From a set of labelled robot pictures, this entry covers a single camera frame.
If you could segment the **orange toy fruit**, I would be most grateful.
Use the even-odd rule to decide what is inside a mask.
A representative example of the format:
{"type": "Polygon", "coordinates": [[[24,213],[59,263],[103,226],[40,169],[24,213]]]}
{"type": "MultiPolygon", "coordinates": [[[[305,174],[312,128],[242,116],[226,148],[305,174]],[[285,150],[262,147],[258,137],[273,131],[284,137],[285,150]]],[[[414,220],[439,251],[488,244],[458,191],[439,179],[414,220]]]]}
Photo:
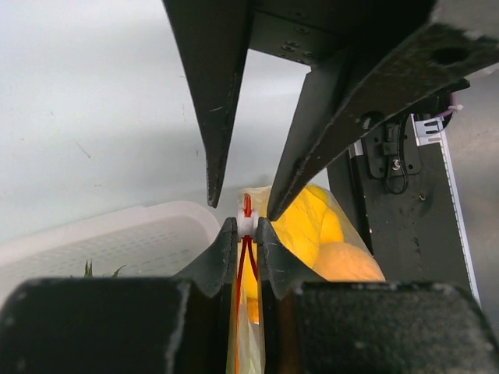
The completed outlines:
{"type": "Polygon", "coordinates": [[[345,242],[322,245],[313,270],[332,282],[385,281],[377,261],[368,252],[345,242]]]}

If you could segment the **yellow toy mango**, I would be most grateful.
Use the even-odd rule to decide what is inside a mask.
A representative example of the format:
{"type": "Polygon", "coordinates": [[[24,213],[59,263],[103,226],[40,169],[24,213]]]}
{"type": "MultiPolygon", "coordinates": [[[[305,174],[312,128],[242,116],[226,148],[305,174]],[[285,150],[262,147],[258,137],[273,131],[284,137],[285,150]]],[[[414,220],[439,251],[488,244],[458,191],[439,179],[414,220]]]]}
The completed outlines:
{"type": "MultiPolygon", "coordinates": [[[[271,187],[248,188],[242,194],[251,198],[251,207],[260,217],[267,217],[267,204],[271,187]]],[[[318,185],[305,187],[293,203],[276,221],[271,222],[283,246],[301,259],[308,267],[317,261],[320,245],[343,242],[344,235],[338,214],[332,209],[331,194],[318,185]]],[[[246,250],[242,273],[242,289],[251,302],[257,301],[257,280],[246,250]]]]}

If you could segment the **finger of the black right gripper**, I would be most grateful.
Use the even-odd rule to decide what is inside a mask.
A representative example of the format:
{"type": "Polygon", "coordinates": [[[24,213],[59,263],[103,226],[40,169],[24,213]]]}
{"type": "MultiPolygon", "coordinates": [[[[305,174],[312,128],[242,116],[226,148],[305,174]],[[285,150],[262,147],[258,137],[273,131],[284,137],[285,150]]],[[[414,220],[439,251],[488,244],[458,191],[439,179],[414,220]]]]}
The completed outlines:
{"type": "Polygon", "coordinates": [[[253,22],[251,1],[164,3],[206,154],[207,203],[218,205],[253,22]]]}
{"type": "Polygon", "coordinates": [[[313,69],[278,165],[267,217],[372,128],[498,61],[497,23],[385,23],[313,69]]]}

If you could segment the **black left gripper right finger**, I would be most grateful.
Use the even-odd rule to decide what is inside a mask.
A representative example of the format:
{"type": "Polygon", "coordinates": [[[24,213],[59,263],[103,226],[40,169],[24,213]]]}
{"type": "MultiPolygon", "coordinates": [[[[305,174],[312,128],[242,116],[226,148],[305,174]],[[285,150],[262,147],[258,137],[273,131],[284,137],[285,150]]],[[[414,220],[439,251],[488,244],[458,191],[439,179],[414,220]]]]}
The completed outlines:
{"type": "Polygon", "coordinates": [[[287,249],[267,218],[257,226],[260,362],[265,373],[301,373],[293,291],[324,279],[287,249]]]}

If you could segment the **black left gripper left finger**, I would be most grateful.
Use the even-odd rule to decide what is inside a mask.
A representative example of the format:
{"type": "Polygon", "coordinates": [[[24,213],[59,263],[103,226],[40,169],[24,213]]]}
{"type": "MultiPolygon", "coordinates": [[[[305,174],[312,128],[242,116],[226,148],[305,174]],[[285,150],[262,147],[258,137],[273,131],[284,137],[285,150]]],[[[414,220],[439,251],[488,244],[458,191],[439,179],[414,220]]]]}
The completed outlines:
{"type": "Polygon", "coordinates": [[[225,220],[215,240],[175,275],[186,293],[171,342],[172,373],[232,373],[238,232],[225,220]]]}

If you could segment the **clear zip bag red zipper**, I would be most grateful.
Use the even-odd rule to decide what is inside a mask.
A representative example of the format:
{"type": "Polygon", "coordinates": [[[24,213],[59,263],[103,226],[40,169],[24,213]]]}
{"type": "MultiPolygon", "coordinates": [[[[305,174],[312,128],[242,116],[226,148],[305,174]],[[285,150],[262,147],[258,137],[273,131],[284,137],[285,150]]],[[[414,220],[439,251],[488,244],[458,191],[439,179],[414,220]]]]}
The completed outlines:
{"type": "MultiPolygon", "coordinates": [[[[239,244],[236,278],[234,373],[260,373],[256,335],[259,324],[257,242],[249,233],[265,217],[270,187],[240,192],[237,216],[239,244]]],[[[309,184],[281,217],[271,224],[278,240],[327,281],[384,281],[385,276],[336,199],[309,184]]]]}

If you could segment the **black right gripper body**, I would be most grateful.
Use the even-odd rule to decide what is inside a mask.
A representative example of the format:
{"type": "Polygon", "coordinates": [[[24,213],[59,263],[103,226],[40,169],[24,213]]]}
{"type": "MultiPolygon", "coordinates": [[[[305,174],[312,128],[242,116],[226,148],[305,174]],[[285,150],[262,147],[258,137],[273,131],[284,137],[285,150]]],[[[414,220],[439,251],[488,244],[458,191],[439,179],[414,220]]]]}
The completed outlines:
{"type": "Polygon", "coordinates": [[[434,1],[250,1],[249,48],[314,67],[338,52],[383,58],[427,21],[434,1]]]}

